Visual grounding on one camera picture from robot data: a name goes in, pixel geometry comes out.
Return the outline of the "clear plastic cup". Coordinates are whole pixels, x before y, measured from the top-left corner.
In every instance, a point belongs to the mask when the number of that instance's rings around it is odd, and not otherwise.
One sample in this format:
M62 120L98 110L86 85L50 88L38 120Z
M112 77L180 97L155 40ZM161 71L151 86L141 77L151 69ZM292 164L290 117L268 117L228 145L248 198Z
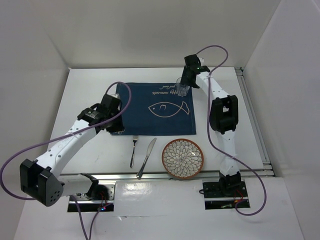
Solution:
M180 97L185 97L188 94L190 87L188 85L182 84L181 81L181 77L176 80L176 94Z

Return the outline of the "silver fork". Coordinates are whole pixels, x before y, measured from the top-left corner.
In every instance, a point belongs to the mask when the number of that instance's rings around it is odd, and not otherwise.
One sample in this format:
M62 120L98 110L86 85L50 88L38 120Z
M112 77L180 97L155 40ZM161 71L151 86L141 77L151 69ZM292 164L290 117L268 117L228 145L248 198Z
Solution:
M131 159L130 159L130 164L129 167L132 169L134 166L134 161L135 161L135 149L136 149L136 143L139 140L139 136L138 135L133 135L132 137L132 142L133 142L133 149L132 149L132 155L131 155Z

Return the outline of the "blue fish placemat cloth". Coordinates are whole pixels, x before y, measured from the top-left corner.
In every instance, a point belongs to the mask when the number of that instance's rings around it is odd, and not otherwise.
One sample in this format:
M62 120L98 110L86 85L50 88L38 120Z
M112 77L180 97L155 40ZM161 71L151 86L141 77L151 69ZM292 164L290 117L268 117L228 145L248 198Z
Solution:
M113 136L195 135L193 93L179 96L174 83L128 82L131 102L122 114L124 131Z

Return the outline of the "floral patterned ceramic plate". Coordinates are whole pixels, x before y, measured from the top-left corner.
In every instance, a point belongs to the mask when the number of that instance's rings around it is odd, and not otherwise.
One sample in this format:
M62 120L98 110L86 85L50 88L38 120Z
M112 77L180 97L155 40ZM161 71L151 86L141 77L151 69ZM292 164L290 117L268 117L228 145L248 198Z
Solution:
M204 154L195 142L178 138L164 147L161 161L169 175L187 180L201 172L204 166Z

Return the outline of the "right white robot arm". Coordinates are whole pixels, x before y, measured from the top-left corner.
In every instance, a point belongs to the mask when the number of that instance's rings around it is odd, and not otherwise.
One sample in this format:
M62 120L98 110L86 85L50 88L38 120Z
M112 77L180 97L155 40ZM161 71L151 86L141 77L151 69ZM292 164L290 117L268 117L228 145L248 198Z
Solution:
M184 58L180 83L183 86L202 89L209 103L208 123L216 134L218 149L223 159L219 168L218 190L223 196L230 196L241 185L235 148L235 133L239 123L238 98L227 93L219 83L209 76L210 69L202 65L196 54Z

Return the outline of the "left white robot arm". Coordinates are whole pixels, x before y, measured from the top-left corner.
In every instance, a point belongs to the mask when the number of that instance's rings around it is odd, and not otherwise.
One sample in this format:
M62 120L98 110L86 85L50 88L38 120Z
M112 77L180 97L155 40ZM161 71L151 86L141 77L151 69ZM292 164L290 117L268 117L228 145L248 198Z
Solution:
M100 131L124 130L119 114L121 106L119 94L105 94L100 103L83 110L64 139L35 160L26 159L21 163L21 190L47 207L62 196L82 194L88 200L107 197L108 189L92 175L80 173L63 178L61 173L75 154Z

